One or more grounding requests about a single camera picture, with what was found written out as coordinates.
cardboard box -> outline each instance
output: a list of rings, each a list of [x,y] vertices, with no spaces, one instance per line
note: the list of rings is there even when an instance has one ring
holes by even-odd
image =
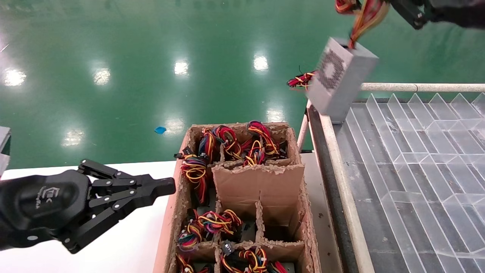
[[[232,209],[244,220],[256,223],[255,241],[243,241],[236,249],[262,247],[269,260],[292,262],[298,273],[320,273],[320,261],[312,222],[310,204],[303,178],[304,166],[296,148],[294,131],[286,123],[269,123],[267,127],[279,142],[288,141],[288,159],[268,160],[264,166],[241,167],[241,162],[228,162],[220,153],[217,162],[210,165],[217,189],[216,212]],[[193,125],[186,133],[180,151],[189,146],[198,148],[204,128],[217,125]],[[238,141],[251,136],[246,124],[226,124],[235,130]],[[175,253],[177,237],[183,228],[187,209],[192,207],[190,183],[180,173],[178,160],[174,178],[177,192],[169,199],[165,212],[154,273],[178,273]],[[213,263],[214,273],[225,272],[220,261],[220,236],[199,243],[192,252],[184,252],[192,263]]]

wire connector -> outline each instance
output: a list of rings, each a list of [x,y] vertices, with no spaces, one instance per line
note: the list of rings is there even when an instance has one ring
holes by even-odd
[[[229,240],[225,240],[221,243],[221,249],[226,256],[229,256],[234,252],[234,248]]]
[[[194,154],[194,152],[192,151],[192,149],[189,148],[189,146],[185,147],[182,150],[182,152],[183,152],[184,155]]]

colorful wires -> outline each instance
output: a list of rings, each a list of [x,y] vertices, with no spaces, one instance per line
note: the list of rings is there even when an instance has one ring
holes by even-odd
[[[242,148],[236,139],[236,133],[231,128],[221,125],[212,130],[217,140],[224,146],[224,152],[230,155],[233,160],[242,159]]]
[[[275,144],[271,138],[271,133],[261,122],[253,120],[247,125],[247,130],[256,136],[260,136],[263,139],[264,151],[267,155],[278,156],[278,145]]]
[[[266,252],[262,248],[256,248],[255,251],[245,250],[239,252],[239,257],[248,260],[252,273],[263,273],[266,270],[268,262]]]
[[[180,168],[184,172],[185,177],[195,185],[194,191],[196,192],[199,204],[204,204],[206,202],[207,191],[206,161],[201,157],[197,157],[195,154],[189,154],[184,156],[184,161]]]
[[[199,157],[207,158],[208,163],[212,163],[212,156],[215,147],[215,136],[212,134],[210,129],[205,128],[202,133],[202,139],[199,144]]]
[[[389,10],[389,3],[382,0],[366,0],[358,12],[352,32],[350,33],[349,48],[354,49],[357,40],[369,29],[379,24]]]
[[[197,273],[212,273],[212,272],[214,272],[214,268],[211,265],[207,264]]]
[[[227,256],[226,254],[221,255],[221,262],[224,268],[229,272],[229,273],[249,273],[249,267],[245,267],[244,271],[236,267],[235,265],[231,265],[229,263],[229,257],[234,256],[234,254],[231,254],[230,256]]]
[[[315,76],[316,72],[317,71],[313,71],[313,72],[307,72],[307,73],[303,73],[301,75],[298,75],[294,79],[287,81],[286,85],[288,85],[291,88],[295,88],[297,86],[298,87],[304,87],[305,90],[308,90],[310,80],[313,76]]]
[[[335,0],[335,10],[340,14],[354,14],[360,9],[360,2],[355,0]]]
[[[264,148],[259,140],[253,142],[251,150],[249,150],[248,155],[244,159],[243,166],[254,166],[263,164],[265,159]]]
[[[204,228],[197,221],[197,211],[194,209],[195,218],[190,219],[178,237],[178,247],[181,251],[187,252],[202,242],[202,232]]]
[[[267,269],[269,273],[288,273],[280,262],[270,263]]]
[[[188,261],[185,261],[184,258],[182,258],[182,256],[179,254],[175,254],[175,256],[177,257],[181,273],[194,273],[194,268],[188,263]]]
[[[212,211],[206,212],[199,216],[197,221],[209,233],[216,234],[222,231],[231,235],[243,223],[236,213],[230,209],[226,209],[220,215]]]

robotic finger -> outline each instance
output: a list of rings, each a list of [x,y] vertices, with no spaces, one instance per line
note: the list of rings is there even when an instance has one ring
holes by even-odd
[[[75,254],[135,209],[175,191],[171,177],[133,176],[88,159],[77,171],[0,181],[0,250],[59,240]]]

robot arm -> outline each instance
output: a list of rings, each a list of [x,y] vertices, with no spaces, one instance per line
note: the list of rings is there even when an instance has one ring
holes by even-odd
[[[485,28],[485,0],[390,0],[390,4],[415,29],[428,21]]]
[[[173,178],[133,176],[87,159],[77,171],[0,181],[0,250],[55,239],[77,253],[135,209],[175,190]]]
[[[430,0],[430,20],[464,28],[485,28],[485,0]]]

